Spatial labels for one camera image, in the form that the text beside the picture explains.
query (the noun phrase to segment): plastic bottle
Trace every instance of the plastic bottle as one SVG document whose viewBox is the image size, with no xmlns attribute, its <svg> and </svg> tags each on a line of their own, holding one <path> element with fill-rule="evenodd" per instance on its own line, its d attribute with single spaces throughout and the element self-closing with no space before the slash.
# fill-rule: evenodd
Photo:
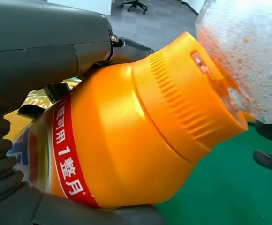
<svg viewBox="0 0 272 225">
<path fill-rule="evenodd" d="M 27 128 L 9 155 L 22 156 L 15 168 L 24 180 L 54 195 L 94 208 L 154 204 L 178 192 L 215 146 L 246 129 L 224 77 L 184 33 L 141 61 L 94 72 Z"/>
</svg>

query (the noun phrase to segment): orange cap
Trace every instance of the orange cap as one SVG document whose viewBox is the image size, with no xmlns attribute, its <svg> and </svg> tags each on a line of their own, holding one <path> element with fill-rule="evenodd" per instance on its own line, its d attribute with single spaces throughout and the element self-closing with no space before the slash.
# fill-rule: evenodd
<svg viewBox="0 0 272 225">
<path fill-rule="evenodd" d="M 248 129 L 224 79 L 196 40 L 184 33 L 132 68 L 141 103 L 177 153 L 198 162 Z"/>
</svg>

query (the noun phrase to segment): transparent cup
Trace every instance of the transparent cup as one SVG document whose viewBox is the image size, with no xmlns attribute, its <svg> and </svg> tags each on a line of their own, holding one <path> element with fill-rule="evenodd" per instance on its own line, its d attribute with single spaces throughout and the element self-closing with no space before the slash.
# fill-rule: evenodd
<svg viewBox="0 0 272 225">
<path fill-rule="evenodd" d="M 239 110 L 272 123 L 272 0 L 206 0 L 196 28 Z"/>
</svg>

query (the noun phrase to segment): office chair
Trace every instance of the office chair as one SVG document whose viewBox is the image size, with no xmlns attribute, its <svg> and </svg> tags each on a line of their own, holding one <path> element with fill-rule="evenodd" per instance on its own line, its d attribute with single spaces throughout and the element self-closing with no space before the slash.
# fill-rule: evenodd
<svg viewBox="0 0 272 225">
<path fill-rule="evenodd" d="M 127 10 L 128 12 L 129 12 L 131 10 L 131 7 L 136 8 L 137 6 L 139 6 L 141 8 L 142 8 L 144 11 L 142 12 L 142 14 L 145 14 L 145 12 L 147 11 L 147 6 L 144 5 L 142 3 L 138 2 L 138 0 L 135 0 L 135 1 L 129 1 L 129 2 L 125 2 L 122 3 L 122 8 L 125 5 L 125 4 L 131 4 L 130 7 L 128 7 L 128 9 Z"/>
</svg>

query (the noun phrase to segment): floor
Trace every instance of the floor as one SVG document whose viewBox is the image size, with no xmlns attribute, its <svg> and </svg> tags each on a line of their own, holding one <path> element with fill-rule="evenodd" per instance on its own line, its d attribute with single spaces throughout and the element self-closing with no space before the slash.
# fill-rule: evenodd
<svg viewBox="0 0 272 225">
<path fill-rule="evenodd" d="M 131 8 L 121 5 L 125 0 L 113 3 L 111 15 L 107 15 L 113 33 L 129 38 L 153 50 L 161 49 L 183 32 L 187 31 L 196 36 L 194 22 L 196 15 L 185 4 L 177 0 L 140 0 L 148 7 L 142 14 L 140 7 Z"/>
<path fill-rule="evenodd" d="M 272 225 L 272 171 L 253 159 L 272 142 L 249 131 L 213 149 L 184 186 L 158 205 L 168 225 Z"/>
</svg>

